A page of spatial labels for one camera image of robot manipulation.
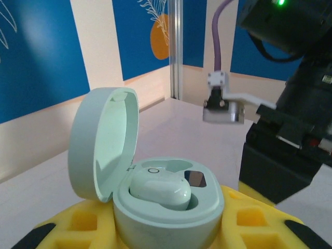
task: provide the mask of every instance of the yellow foam holder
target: yellow foam holder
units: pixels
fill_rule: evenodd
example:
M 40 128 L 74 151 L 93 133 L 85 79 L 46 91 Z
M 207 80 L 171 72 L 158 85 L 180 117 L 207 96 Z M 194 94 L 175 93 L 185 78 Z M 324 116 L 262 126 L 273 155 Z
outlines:
M 308 248 L 284 224 L 298 218 L 222 186 L 225 209 L 220 230 L 210 249 L 305 249 Z M 116 231 L 113 202 L 85 200 L 39 224 L 56 226 L 37 249 L 127 248 Z

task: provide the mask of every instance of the earbud charging case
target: earbud charging case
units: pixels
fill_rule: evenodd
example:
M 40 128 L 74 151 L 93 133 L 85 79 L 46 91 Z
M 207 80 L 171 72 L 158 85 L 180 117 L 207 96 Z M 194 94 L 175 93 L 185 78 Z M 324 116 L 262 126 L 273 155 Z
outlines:
M 133 165 L 138 127 L 134 90 L 90 91 L 71 131 L 68 171 L 73 190 L 89 200 L 106 203 L 113 199 L 117 233 L 129 248 L 207 248 L 220 228 L 224 209 L 216 177 L 205 166 L 181 158 L 151 158 Z M 142 168 L 192 174 L 188 209 L 170 210 L 131 196 L 131 178 Z

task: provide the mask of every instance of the open lid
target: open lid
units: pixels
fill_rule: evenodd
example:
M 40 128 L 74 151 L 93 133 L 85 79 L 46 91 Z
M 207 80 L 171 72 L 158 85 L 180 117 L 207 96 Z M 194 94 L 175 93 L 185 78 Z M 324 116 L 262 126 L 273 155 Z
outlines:
M 75 193 L 108 202 L 131 166 L 139 106 L 130 88 L 97 88 L 82 101 L 72 126 L 68 171 Z

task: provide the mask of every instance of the wireless earbud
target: wireless earbud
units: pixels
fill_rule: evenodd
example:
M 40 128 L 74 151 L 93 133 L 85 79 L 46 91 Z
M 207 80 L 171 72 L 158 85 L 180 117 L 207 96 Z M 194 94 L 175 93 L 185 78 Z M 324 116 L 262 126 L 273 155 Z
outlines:
M 178 174 L 160 168 L 145 168 L 133 176 L 130 194 L 167 209 L 183 211 L 188 208 L 191 189 L 188 181 Z

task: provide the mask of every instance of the metal frame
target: metal frame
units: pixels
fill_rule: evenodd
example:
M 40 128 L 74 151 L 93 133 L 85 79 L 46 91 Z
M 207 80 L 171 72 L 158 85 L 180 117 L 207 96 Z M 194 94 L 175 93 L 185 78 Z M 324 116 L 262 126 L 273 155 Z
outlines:
M 183 1 L 169 0 L 169 48 L 171 70 L 171 97 L 183 99 Z

